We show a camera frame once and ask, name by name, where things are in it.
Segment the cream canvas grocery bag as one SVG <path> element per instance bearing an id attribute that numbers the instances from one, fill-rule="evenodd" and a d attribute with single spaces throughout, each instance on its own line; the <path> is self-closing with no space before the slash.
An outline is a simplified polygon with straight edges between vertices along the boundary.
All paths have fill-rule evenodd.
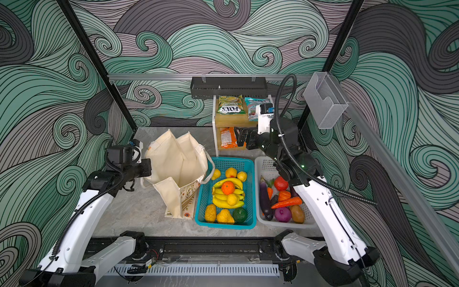
<path id="1" fill-rule="evenodd" d="M 192 219 L 198 189 L 207 184 L 216 166 L 190 134 L 176 137 L 170 130 L 151 142 L 145 153 L 151 161 L 151 175 L 142 185 L 152 186 L 166 205 L 166 218 Z"/>

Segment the orange mandarin fruit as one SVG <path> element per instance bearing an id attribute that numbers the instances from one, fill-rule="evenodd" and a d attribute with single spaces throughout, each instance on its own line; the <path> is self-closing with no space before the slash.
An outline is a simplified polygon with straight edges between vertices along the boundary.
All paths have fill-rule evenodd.
<path id="1" fill-rule="evenodd" d="M 232 181 L 225 181 L 221 186 L 221 190 L 224 195 L 233 194 L 235 191 L 235 185 Z"/>

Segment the yellow banana bunch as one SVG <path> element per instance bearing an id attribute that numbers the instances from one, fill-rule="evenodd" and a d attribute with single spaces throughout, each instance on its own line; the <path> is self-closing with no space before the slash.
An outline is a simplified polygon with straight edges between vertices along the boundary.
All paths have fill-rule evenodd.
<path id="1" fill-rule="evenodd" d="M 235 185 L 235 191 L 233 192 L 233 194 L 238 195 L 240 200 L 239 203 L 235 206 L 228 205 L 228 203 L 226 202 L 228 195 L 224 195 L 221 190 L 221 186 L 225 181 L 232 181 Z M 243 207 L 243 205 L 245 204 L 245 192 L 243 191 L 243 182 L 241 182 L 237 178 L 227 178 L 218 181 L 212 187 L 212 202 L 216 207 L 222 209 L 236 209 Z"/>

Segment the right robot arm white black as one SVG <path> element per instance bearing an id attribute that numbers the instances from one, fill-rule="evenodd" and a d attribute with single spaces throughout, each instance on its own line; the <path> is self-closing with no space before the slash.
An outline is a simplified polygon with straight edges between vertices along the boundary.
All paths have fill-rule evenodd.
<path id="1" fill-rule="evenodd" d="M 380 253 L 358 236 L 333 195 L 338 193 L 358 202 L 373 202 L 326 182 L 321 166 L 307 150 L 301 128 L 286 118 L 279 108 L 281 92 L 288 80 L 292 80 L 292 89 L 296 91 L 296 75 L 285 76 L 277 91 L 273 118 L 267 124 L 266 132 L 258 133 L 254 128 L 242 127 L 235 130 L 238 146 L 260 149 L 274 161 L 279 175 L 306 204 L 322 233 L 322 241 L 302 237 L 290 230 L 279 234 L 276 238 L 278 256 L 282 259 L 296 257 L 313 264 L 333 287 L 355 281 L 367 287 L 367 271 L 380 259 Z"/>

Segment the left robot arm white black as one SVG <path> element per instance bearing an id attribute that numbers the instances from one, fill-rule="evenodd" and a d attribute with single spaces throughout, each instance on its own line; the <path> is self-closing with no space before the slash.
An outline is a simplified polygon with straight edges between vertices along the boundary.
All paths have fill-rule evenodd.
<path id="1" fill-rule="evenodd" d="M 143 143 L 109 145 L 105 166 L 91 173 L 76 208 L 50 252 L 35 269 L 24 271 L 21 287 L 93 287 L 121 260 L 142 260 L 148 244 L 142 232 L 123 232 L 113 243 L 85 259 L 94 230 L 116 195 L 129 182 L 151 175 L 151 162 L 142 158 Z"/>

